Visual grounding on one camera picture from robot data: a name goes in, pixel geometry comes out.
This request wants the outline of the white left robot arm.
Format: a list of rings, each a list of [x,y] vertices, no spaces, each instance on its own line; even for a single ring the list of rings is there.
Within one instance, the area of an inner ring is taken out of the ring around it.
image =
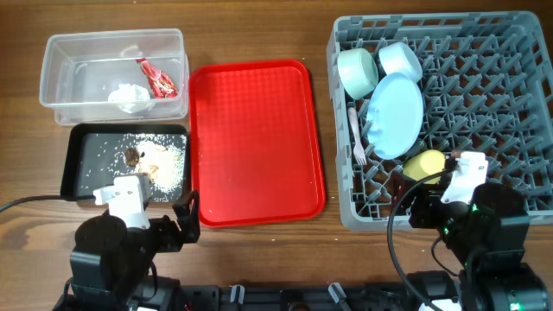
[[[194,190],[150,228],[128,228],[108,212],[84,222],[70,256],[73,276],[54,310],[189,310],[181,282],[157,274],[158,253],[179,252],[200,237],[200,195]]]

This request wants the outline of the red snack wrapper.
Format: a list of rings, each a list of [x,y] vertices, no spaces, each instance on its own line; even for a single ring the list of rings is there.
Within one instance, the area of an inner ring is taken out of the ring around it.
[[[155,98],[175,98],[179,94],[178,88],[164,71],[151,65],[145,58],[136,59],[136,63],[146,76]]]

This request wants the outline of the white napkin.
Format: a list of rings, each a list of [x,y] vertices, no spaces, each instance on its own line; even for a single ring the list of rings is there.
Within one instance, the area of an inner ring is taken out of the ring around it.
[[[149,111],[155,105],[149,90],[136,84],[119,84],[118,89],[109,94],[108,101],[116,103],[121,111],[129,114]]]

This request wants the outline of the light blue bowl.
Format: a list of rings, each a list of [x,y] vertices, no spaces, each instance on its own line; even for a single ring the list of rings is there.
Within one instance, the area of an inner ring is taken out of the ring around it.
[[[378,57],[386,74],[402,73],[414,82],[423,77],[423,69],[420,60],[408,45],[396,42],[381,48]]]

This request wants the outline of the yellow plastic cup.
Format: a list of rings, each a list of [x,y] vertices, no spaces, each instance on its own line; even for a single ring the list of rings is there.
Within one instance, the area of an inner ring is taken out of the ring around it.
[[[438,150],[429,149],[409,159],[404,164],[403,175],[414,181],[444,170],[446,156]]]

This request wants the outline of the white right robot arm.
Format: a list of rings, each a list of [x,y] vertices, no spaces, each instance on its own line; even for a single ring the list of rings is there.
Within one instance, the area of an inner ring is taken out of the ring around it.
[[[439,300],[459,303],[463,310],[550,310],[550,292],[524,262],[524,241],[530,217],[524,196],[499,183],[483,183],[467,201],[438,197],[444,184],[426,185],[394,174],[396,198],[393,212],[410,210],[410,224],[438,232],[462,264],[462,270],[447,268],[406,274],[397,259],[393,226],[387,226],[391,260],[411,296],[421,306],[439,309]]]

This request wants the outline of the food scraps and rice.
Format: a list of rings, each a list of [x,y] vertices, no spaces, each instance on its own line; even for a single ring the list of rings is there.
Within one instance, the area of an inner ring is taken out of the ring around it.
[[[88,134],[83,141],[75,194],[111,185],[116,177],[144,173],[151,200],[177,200],[184,187],[187,137],[184,134]]]

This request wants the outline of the white plastic fork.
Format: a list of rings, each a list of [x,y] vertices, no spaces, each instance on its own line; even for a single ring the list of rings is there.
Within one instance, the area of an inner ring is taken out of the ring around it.
[[[347,117],[349,120],[351,132],[353,134],[354,146],[353,146],[353,155],[356,162],[361,165],[366,165],[366,156],[365,151],[361,143],[360,133],[359,133],[359,122],[358,115],[354,107],[349,107],[347,109]]]

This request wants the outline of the light blue plate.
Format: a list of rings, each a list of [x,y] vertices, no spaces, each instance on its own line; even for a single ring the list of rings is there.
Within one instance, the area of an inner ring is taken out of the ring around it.
[[[419,86],[402,73],[386,75],[372,93],[365,117],[373,152],[383,160],[406,154],[423,123],[423,96]]]

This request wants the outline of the mint green bowl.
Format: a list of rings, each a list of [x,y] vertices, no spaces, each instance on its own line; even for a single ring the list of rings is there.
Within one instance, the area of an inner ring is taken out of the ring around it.
[[[337,66],[341,84],[352,99],[361,99],[376,88],[378,68],[366,49],[355,48],[340,52]]]

